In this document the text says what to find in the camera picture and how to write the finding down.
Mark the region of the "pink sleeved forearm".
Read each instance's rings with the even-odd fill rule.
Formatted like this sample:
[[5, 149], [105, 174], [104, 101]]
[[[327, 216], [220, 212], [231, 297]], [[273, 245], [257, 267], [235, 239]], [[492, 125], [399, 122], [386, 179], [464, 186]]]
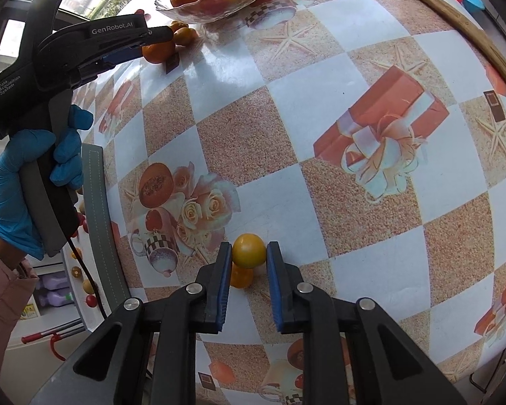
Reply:
[[10, 334], [38, 281], [26, 253], [0, 237], [0, 375]]

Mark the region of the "blue gloved left hand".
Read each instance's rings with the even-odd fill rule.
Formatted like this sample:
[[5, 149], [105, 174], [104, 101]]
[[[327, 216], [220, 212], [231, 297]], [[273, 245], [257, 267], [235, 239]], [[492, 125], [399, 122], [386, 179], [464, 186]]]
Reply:
[[67, 129], [60, 137], [46, 130], [22, 130], [10, 138], [0, 156], [0, 258], [20, 262], [30, 255], [45, 255], [41, 236], [25, 205], [19, 177], [21, 167], [54, 151], [57, 166], [50, 174], [53, 184], [73, 190], [83, 185], [80, 130], [88, 130], [94, 117], [91, 112], [73, 105]]

